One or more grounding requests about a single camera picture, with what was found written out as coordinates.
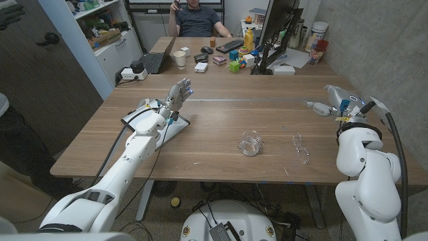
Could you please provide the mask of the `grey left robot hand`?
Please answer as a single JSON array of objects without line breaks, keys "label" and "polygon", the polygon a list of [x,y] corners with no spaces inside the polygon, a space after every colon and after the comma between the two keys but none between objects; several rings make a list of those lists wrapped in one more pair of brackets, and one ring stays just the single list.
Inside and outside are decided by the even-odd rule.
[{"label": "grey left robot hand", "polygon": [[169,90],[165,101],[161,104],[158,113],[164,118],[169,118],[172,114],[178,114],[186,99],[192,95],[191,81],[184,78],[178,81]]}]

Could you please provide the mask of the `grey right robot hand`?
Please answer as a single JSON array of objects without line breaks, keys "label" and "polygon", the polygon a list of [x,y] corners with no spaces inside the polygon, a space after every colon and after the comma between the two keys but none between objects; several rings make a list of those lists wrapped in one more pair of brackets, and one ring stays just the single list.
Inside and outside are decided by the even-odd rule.
[{"label": "grey right robot hand", "polygon": [[354,107],[362,108],[364,100],[358,95],[338,86],[325,85],[330,106],[321,102],[306,101],[305,106],[311,108],[319,116],[347,116]]}]

